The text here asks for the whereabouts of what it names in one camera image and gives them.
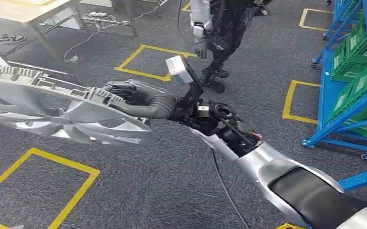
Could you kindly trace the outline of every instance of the black cable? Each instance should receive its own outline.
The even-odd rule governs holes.
[[[203,39],[203,40],[201,40],[201,41],[199,41],[199,42],[195,42],[195,43],[189,43],[189,42],[187,42],[187,41],[185,40],[185,37],[183,36],[182,32],[180,31],[180,27],[179,27],[180,9],[181,9],[181,8],[182,8],[182,0],[180,0],[180,2],[179,2],[179,11],[178,11],[178,32],[179,32],[179,34],[181,35],[181,37],[182,37],[183,41],[184,41],[186,44],[200,44],[200,43],[205,42],[205,41],[206,41],[206,39]]]
[[[235,212],[237,213],[238,217],[240,217],[241,221],[244,223],[246,229],[250,229],[250,227],[248,226],[247,221],[245,221],[244,217],[242,216],[240,210],[238,209],[237,205],[234,203],[234,200],[232,200],[231,195],[229,193],[229,191],[227,190],[227,187],[225,186],[225,183],[221,177],[221,173],[220,173],[220,169],[219,169],[219,165],[217,164],[217,159],[216,159],[216,154],[214,153],[214,149],[211,149],[211,152],[213,153],[213,159],[214,159],[214,166],[216,168],[217,171],[217,175],[219,176],[219,180],[221,182],[222,188],[224,189],[225,194],[227,195],[228,199],[230,200],[232,206],[234,207]]]

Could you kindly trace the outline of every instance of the table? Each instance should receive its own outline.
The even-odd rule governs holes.
[[[79,25],[82,24],[80,13],[77,8],[77,3],[80,0],[54,0],[46,5],[31,5],[31,4],[21,4],[21,3],[13,3],[10,1],[0,0],[0,19],[10,20],[10,21],[17,21],[21,22],[24,25],[30,27],[34,33],[35,36],[25,40],[22,42],[19,46],[16,46],[15,48],[5,52],[0,53],[0,57],[4,59],[6,62],[15,64],[15,65],[22,65],[26,67],[34,67],[40,70],[44,70],[44,68],[39,68],[33,65],[26,65],[22,63],[17,62],[11,62],[7,60],[6,56],[9,54],[15,52],[16,50],[20,49],[21,47],[29,44],[35,39],[39,39],[43,46],[47,49],[47,51],[50,53],[51,56],[54,57],[54,59],[59,63],[63,63],[63,57],[60,55],[56,49],[48,42],[48,40],[44,37],[44,34],[51,31],[52,29],[60,26],[61,24],[67,22],[70,19],[76,20],[77,28],[79,29]],[[134,35],[136,36],[136,30],[132,23],[131,14],[130,14],[130,5],[128,0],[124,0],[126,4],[126,9],[129,15],[130,22],[129,23],[115,23],[119,25],[126,25],[131,26]],[[40,31],[38,27],[36,26],[37,23],[42,22],[46,20],[47,18],[53,17],[54,15],[60,15],[61,20],[58,21],[55,25],[50,26],[49,28]]]

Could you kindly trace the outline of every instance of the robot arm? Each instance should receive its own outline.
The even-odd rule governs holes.
[[[190,0],[190,24],[193,29],[195,53],[200,58],[206,58],[206,36],[211,32],[210,0]]]
[[[167,64],[178,82],[190,85],[186,96],[165,97],[165,92],[145,84],[136,85],[134,81],[112,82],[107,89],[127,100],[129,106],[124,111],[130,115],[154,117],[154,113],[162,111],[163,115],[157,117],[172,114],[168,120],[190,127],[211,148],[241,167],[263,196],[292,223],[302,227],[311,225],[314,229],[367,228],[367,202],[344,194],[340,185],[324,172],[281,154],[229,106],[201,99],[203,90],[183,57],[170,58]],[[140,93],[126,90],[131,86],[139,87]],[[158,104],[156,108],[143,109],[153,107],[154,100],[159,101],[157,94],[163,95],[167,103],[174,103],[175,108]]]

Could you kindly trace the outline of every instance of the gray carpet floor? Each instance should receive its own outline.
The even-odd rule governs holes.
[[[93,8],[87,12],[107,11],[118,19],[126,13]],[[151,3],[132,1],[133,13],[149,11]],[[321,31],[298,26],[304,8],[331,10],[322,0],[274,0],[271,15],[257,17],[244,35],[241,47],[226,62],[230,77],[224,94],[206,92],[205,97],[238,109],[241,117],[262,133],[272,146],[302,163],[343,179],[367,170],[359,153],[340,147],[301,146],[315,125],[282,119],[285,96],[291,80],[319,82],[319,71],[309,61],[323,47]],[[82,59],[77,64],[58,65],[34,41],[10,55],[13,61],[72,72],[86,86],[102,86],[110,80],[134,78],[177,90],[171,81],[115,71],[140,44],[189,52],[177,30],[178,1],[170,0],[155,14],[136,21],[139,36],[128,27],[115,26],[97,34],[72,53]],[[307,16],[306,24],[325,28],[330,14]],[[189,34],[189,13],[182,12],[181,29]],[[5,28],[30,36],[21,25],[0,21]],[[76,31],[57,28],[47,34],[62,53],[87,38],[94,28]],[[163,59],[168,53],[142,52],[127,68],[164,75]],[[210,62],[190,58],[195,70]],[[318,89],[297,86],[291,113],[316,118]],[[214,170],[211,152],[189,130],[168,121],[153,121],[157,139],[148,146],[91,146],[48,139],[0,125],[0,174],[31,147],[99,169],[100,175],[59,226],[61,229],[242,229],[244,226],[226,198]],[[262,198],[260,191],[239,168],[218,155],[223,178],[234,201],[252,229],[272,229],[285,222],[282,214]],[[0,184],[0,223],[26,224],[31,229],[47,228],[87,178],[87,174],[38,156],[31,156]],[[351,193],[367,200],[367,187]]]

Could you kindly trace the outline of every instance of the white cable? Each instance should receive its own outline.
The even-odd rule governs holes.
[[[74,48],[78,47],[79,45],[81,45],[81,44],[83,44],[83,43],[85,43],[85,42],[89,41],[89,39],[91,39],[91,37],[93,37],[95,34],[98,34],[98,33],[100,32],[100,27],[99,27],[99,25],[98,25],[98,23],[97,23],[97,22],[95,23],[95,25],[96,25],[96,27],[97,27],[97,32],[92,33],[92,34],[91,34],[91,35],[90,35],[86,40],[81,41],[81,42],[79,42],[78,44],[76,44],[76,45],[72,46],[68,51],[66,51],[66,52],[64,53],[64,61],[65,61],[65,62],[73,62],[73,61],[70,61],[70,60],[67,60],[67,59],[66,59],[66,58],[67,58],[67,54],[68,54],[72,49],[74,49]]]
[[[146,12],[146,13],[142,13],[140,16],[138,16],[138,17],[134,18],[134,19],[133,19],[133,21],[135,21],[135,20],[137,20],[137,19],[141,18],[141,17],[142,17],[142,16],[144,16],[144,15],[147,15],[147,14],[150,14],[150,13],[153,13],[153,12],[157,11],[157,9],[158,9],[158,8],[159,8],[159,6],[156,6],[153,10],[148,11],[148,12]]]

